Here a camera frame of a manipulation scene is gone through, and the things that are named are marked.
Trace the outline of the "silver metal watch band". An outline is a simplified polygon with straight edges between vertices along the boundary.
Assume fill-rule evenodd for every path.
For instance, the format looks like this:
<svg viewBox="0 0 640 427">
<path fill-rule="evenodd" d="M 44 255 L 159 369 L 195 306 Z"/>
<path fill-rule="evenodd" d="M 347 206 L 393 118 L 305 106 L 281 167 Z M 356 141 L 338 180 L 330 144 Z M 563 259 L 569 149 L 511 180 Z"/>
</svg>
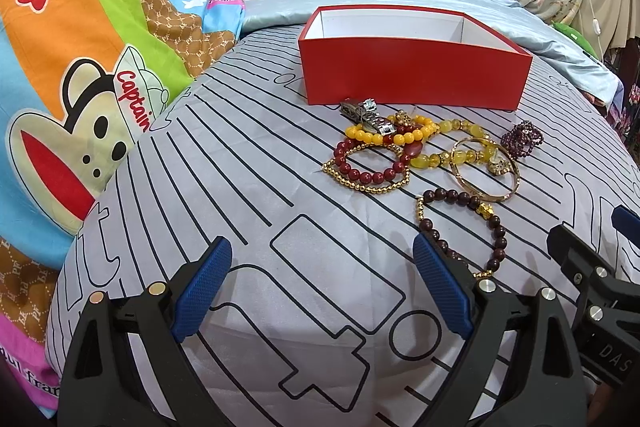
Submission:
<svg viewBox="0 0 640 427">
<path fill-rule="evenodd" d="M 392 135 L 396 127 L 388 119 L 378 113 L 378 106 L 373 98 L 358 102 L 346 100 L 340 103 L 340 112 L 353 124 L 361 124 L 367 132 L 377 133 L 383 136 Z"/>
</svg>

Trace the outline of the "gold bangle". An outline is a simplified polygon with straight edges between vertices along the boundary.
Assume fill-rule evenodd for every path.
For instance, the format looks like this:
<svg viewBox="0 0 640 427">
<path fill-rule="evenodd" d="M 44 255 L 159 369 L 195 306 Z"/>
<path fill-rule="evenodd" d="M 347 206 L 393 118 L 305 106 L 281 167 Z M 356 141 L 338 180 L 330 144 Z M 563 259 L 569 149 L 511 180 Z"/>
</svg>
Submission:
<svg viewBox="0 0 640 427">
<path fill-rule="evenodd" d="M 507 159 L 511 164 L 511 172 L 504 176 L 493 176 L 487 168 L 488 160 L 500 157 Z M 506 150 L 506 148 L 489 138 L 477 138 L 468 136 L 463 138 L 450 148 L 449 151 L 450 170 L 457 184 L 471 195 L 478 197 L 483 202 L 506 202 L 511 199 L 521 186 L 521 171 L 518 164 Z M 502 184 L 506 189 L 500 194 L 489 193 L 470 179 L 463 176 L 461 168 L 463 165 L 474 166 L 482 169 L 486 176 L 497 184 Z"/>
</svg>

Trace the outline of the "green object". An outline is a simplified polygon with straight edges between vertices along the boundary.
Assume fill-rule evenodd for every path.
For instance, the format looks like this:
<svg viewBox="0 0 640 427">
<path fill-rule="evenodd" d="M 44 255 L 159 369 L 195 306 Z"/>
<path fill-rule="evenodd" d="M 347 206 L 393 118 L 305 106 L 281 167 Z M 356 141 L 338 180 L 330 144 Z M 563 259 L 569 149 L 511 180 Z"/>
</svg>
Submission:
<svg viewBox="0 0 640 427">
<path fill-rule="evenodd" d="M 584 52 L 594 58 L 597 58 L 597 53 L 593 49 L 592 45 L 578 30 L 576 30 L 572 26 L 568 26 L 567 24 L 559 22 L 553 22 L 552 27 L 555 30 L 559 31 L 563 36 L 569 38 L 578 46 L 580 46 Z"/>
</svg>

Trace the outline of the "gold flower charm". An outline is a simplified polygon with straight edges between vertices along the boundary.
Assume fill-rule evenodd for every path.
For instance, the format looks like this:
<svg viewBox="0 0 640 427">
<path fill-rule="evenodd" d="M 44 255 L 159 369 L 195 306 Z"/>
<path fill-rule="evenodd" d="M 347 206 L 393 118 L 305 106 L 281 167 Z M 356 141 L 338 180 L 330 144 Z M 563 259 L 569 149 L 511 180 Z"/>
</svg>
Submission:
<svg viewBox="0 0 640 427">
<path fill-rule="evenodd" d="M 510 161 L 500 157 L 489 159 L 487 168 L 493 176 L 504 176 L 505 174 L 511 172 Z"/>
</svg>

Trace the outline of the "colourful monkey cartoon blanket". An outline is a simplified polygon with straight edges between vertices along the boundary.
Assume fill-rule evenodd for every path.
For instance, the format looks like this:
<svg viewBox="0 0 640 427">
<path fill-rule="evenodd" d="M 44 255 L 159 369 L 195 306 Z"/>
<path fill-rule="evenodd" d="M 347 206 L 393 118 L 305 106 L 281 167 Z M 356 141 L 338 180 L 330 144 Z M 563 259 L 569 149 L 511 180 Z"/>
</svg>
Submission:
<svg viewBox="0 0 640 427">
<path fill-rule="evenodd" d="M 238 40 L 243 0 L 1 0 L 1 354 L 37 410 L 58 271 L 116 168 Z"/>
</svg>

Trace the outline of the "red cardboard box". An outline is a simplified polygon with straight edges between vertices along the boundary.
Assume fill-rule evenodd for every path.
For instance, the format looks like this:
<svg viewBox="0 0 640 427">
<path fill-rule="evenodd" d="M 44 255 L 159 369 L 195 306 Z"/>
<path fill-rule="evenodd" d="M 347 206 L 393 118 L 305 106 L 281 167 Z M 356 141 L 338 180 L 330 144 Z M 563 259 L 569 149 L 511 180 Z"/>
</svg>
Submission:
<svg viewBox="0 0 640 427">
<path fill-rule="evenodd" d="M 408 5 L 328 5 L 298 38 L 306 98 L 329 105 L 518 108 L 532 54 L 468 14 Z"/>
</svg>

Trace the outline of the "light blue quilt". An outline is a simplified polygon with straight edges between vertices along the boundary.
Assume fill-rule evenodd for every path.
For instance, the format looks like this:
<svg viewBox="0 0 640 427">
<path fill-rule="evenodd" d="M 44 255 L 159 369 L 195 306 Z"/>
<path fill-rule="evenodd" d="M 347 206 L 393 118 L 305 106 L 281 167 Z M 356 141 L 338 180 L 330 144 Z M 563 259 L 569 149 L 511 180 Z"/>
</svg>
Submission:
<svg viewBox="0 0 640 427">
<path fill-rule="evenodd" d="M 305 23 L 321 5 L 384 4 L 463 12 L 537 55 L 572 85 L 611 105 L 623 87 L 614 72 L 516 0 L 248 0 L 242 35 Z"/>
</svg>

